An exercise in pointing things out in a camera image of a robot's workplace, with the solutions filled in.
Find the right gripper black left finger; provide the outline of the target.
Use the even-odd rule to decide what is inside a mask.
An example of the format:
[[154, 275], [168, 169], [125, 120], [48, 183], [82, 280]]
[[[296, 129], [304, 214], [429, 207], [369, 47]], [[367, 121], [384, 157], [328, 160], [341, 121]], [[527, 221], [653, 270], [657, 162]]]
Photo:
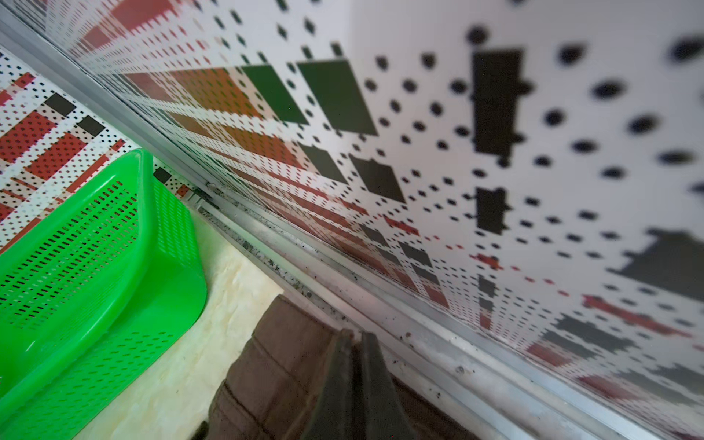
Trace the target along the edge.
[[326, 379], [302, 439], [353, 438], [354, 379], [354, 333], [342, 330], [335, 337]]

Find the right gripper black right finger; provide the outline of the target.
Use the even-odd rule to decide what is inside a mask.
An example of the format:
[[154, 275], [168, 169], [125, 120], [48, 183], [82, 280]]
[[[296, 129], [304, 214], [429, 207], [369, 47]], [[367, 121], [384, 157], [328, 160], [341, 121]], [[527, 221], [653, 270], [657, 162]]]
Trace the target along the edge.
[[366, 439], [416, 439], [388, 372], [379, 339], [368, 332], [359, 344], [361, 412]]

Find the brown trousers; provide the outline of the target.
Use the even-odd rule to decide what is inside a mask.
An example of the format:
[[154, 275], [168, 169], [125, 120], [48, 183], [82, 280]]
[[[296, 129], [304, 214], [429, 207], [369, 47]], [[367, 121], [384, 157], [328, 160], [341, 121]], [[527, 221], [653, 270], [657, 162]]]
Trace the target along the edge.
[[[277, 297], [218, 387], [202, 425], [203, 438], [302, 439], [326, 379], [328, 357], [342, 330]], [[361, 412], [361, 334], [354, 334], [352, 439], [366, 439]], [[474, 438], [426, 399], [392, 380], [416, 439]]]

